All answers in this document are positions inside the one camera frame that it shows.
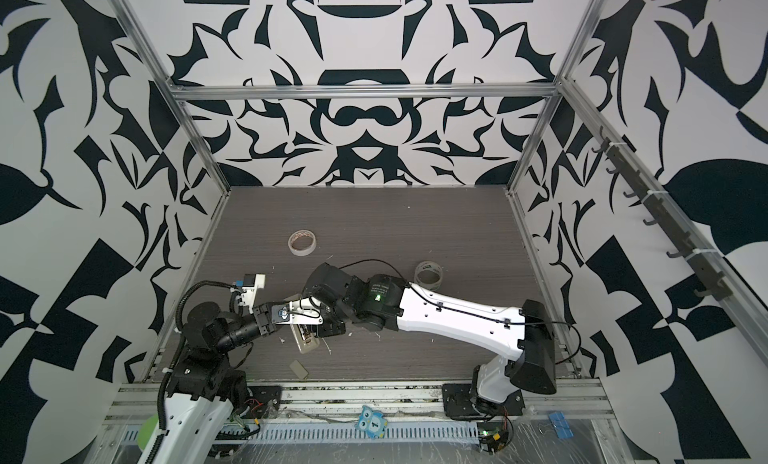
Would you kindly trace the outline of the white remote control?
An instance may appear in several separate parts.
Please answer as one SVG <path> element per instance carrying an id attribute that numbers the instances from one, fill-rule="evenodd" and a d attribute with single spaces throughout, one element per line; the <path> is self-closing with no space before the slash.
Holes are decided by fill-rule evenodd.
<path id="1" fill-rule="evenodd" d="M 290 329 L 300 354 L 307 354 L 319 347 L 320 340 L 309 326 L 292 324 Z"/>

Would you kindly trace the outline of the grey battery cover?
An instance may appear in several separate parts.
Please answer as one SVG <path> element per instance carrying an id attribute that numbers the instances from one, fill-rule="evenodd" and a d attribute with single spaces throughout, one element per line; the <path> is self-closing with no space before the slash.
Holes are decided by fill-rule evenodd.
<path id="1" fill-rule="evenodd" d="M 292 361 L 289 364 L 289 369 L 298 380 L 305 380 L 309 376 L 308 370 L 298 360 Z"/>

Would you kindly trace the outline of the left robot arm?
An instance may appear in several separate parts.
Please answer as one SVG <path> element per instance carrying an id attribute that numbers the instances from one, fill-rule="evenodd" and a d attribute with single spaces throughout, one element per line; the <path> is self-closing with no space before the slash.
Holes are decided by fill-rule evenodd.
<path id="1" fill-rule="evenodd" d="M 232 458 L 260 431 L 258 424 L 237 424 L 250 398 L 245 372 L 229 353 L 276 331 L 267 304 L 253 314 L 224 312 L 204 302 L 187 315 L 182 340 L 157 398 L 158 423 L 145 445 L 141 463 L 204 463 Z"/>

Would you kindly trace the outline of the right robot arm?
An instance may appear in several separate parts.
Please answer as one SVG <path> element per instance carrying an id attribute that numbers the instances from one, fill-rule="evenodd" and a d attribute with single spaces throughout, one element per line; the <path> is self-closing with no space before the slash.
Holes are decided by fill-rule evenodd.
<path id="1" fill-rule="evenodd" d="M 491 351 L 494 359 L 473 379 L 474 397 L 483 403 L 502 404 L 518 390 L 557 391 L 554 321 L 535 300 L 494 307 L 440 295 L 400 276 L 376 274 L 363 281 L 322 264 L 287 313 L 293 324 L 428 333 Z"/>

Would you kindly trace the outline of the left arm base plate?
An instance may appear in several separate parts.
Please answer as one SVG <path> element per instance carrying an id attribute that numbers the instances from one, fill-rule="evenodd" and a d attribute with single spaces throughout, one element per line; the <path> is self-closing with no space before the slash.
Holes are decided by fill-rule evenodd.
<path id="1" fill-rule="evenodd" d="M 261 420 L 276 416 L 281 408 L 282 390 L 279 385 L 249 385 L 240 417 Z"/>

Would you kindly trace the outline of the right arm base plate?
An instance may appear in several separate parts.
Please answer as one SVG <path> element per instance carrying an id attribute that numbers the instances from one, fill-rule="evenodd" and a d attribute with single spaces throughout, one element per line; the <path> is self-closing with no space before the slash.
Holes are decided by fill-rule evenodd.
<path id="1" fill-rule="evenodd" d="M 491 420 L 496 417 L 523 415 L 525 401 L 520 390 L 510 394 L 503 404 L 482 401 L 470 383 L 448 383 L 441 386 L 443 411 L 456 421 Z"/>

